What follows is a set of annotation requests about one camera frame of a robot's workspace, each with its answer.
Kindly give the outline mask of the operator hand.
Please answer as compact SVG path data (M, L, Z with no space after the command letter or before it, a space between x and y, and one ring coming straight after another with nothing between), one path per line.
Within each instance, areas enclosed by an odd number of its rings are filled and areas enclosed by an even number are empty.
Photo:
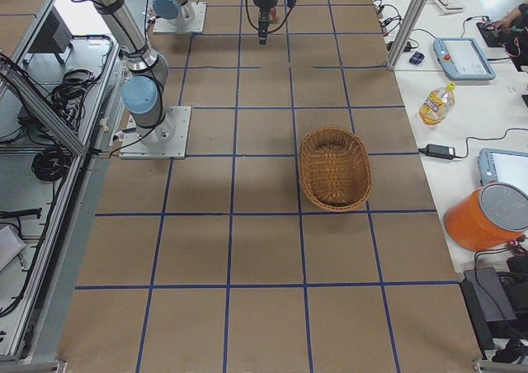
M516 20L516 14L514 12L510 12L507 15L505 15L502 19L495 21L494 25L497 30L508 30L513 22Z

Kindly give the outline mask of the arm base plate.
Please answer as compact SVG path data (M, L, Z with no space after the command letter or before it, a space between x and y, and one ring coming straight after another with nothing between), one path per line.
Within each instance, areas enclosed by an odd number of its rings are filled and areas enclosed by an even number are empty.
M149 130L137 128L129 115L128 126L135 131L125 135L119 157L123 159L184 159L191 123L190 106L166 107L165 119L146 138Z
M205 2L155 2L156 21L153 33L158 35L201 34L205 25Z

